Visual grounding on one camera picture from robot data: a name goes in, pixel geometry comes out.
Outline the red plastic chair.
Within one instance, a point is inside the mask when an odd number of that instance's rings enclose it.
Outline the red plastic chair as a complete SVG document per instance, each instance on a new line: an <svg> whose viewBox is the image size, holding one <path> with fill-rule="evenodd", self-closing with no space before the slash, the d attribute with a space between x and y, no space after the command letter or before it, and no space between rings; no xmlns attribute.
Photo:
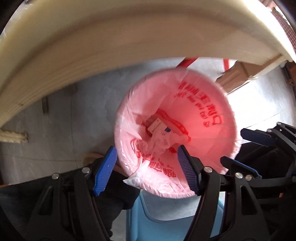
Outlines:
<svg viewBox="0 0 296 241"><path fill-rule="evenodd" d="M210 58L210 57L185 57L177 67L191 68L198 71L224 73L234 66L237 60Z"/></svg>

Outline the pink trash bag bin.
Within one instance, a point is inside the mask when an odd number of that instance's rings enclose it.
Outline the pink trash bag bin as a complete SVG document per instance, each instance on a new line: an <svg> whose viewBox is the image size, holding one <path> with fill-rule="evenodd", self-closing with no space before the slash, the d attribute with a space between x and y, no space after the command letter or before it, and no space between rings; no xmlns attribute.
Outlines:
<svg viewBox="0 0 296 241"><path fill-rule="evenodd" d="M170 132L187 135L189 154L220 174L227 172L220 158L239 152L241 137L222 87L194 70L159 70L136 83L117 111L114 142L127 185L163 198L194 195L178 162L178 148L159 156L138 148L138 142L152 137L147 128L156 118Z"/></svg>

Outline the white barcode medicine box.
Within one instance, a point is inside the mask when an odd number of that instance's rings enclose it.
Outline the white barcode medicine box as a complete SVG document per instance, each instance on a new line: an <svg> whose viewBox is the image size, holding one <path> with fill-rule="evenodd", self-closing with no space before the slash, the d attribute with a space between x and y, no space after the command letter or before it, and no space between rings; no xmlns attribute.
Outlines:
<svg viewBox="0 0 296 241"><path fill-rule="evenodd" d="M170 132L171 130L160 118L156 118L154 122L147 128L147 131L153 135L158 131Z"/></svg>

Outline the beige table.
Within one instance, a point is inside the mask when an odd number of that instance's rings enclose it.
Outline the beige table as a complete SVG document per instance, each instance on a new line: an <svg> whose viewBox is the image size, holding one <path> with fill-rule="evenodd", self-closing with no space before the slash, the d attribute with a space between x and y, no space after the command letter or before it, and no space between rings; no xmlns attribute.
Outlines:
<svg viewBox="0 0 296 241"><path fill-rule="evenodd" d="M295 60L259 1L35 1L1 38L1 124L64 86L147 60Z"/></svg>

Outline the blue plastic stool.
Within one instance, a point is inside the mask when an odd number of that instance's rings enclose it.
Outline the blue plastic stool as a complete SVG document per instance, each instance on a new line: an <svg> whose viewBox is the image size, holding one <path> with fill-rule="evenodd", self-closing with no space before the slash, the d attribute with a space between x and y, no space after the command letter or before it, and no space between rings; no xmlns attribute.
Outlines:
<svg viewBox="0 0 296 241"><path fill-rule="evenodd" d="M142 190L126 212L126 240L184 240L199 196L162 198Z"/></svg>

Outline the clear plastic bag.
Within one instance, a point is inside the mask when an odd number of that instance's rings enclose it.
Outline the clear plastic bag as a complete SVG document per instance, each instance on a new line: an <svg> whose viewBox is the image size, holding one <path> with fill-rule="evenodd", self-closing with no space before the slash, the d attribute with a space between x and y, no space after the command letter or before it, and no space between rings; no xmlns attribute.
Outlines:
<svg viewBox="0 0 296 241"><path fill-rule="evenodd" d="M138 148L144 155L159 156L169 150L176 151L180 145L184 145L188 140L189 137L187 135L157 131L149 140L138 142Z"/></svg>

